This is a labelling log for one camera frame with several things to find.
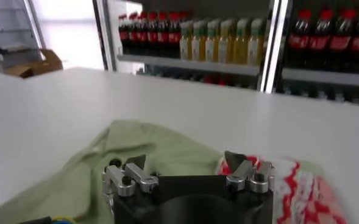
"display fridge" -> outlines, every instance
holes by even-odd
[[[359,105],[359,0],[286,3],[269,92]]]
[[[275,2],[94,0],[106,67],[262,91],[279,12],[280,0]]]
[[[109,70],[359,105],[359,0],[94,0]]]

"white tabletop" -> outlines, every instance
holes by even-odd
[[[359,106],[92,69],[0,74],[0,204],[115,119],[164,125],[216,149],[317,162],[359,223]]]

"green cloth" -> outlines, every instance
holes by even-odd
[[[167,128],[114,121],[85,150],[50,179],[0,207],[0,223],[68,216],[80,223],[113,223],[102,197],[101,173],[113,158],[145,154],[146,172],[213,175],[222,153]]]

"fridge shelf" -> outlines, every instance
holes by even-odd
[[[285,80],[359,86],[359,74],[354,73],[285,68],[282,71],[282,77]]]
[[[139,56],[139,55],[129,55],[129,54],[117,55],[117,59],[119,61],[131,61],[131,62],[139,62],[149,65],[194,69],[194,70],[211,71],[211,72],[222,72],[228,74],[257,76],[259,73],[259,67],[251,66],[251,65],[210,63],[210,62],[188,61],[188,60],[181,60],[174,58],[161,58],[161,57]]]

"cardboard box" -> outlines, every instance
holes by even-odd
[[[63,63],[55,52],[49,49],[40,49],[40,51],[45,57],[43,61],[17,65],[6,69],[5,73],[25,79],[35,75],[41,75],[47,72],[63,69]]]

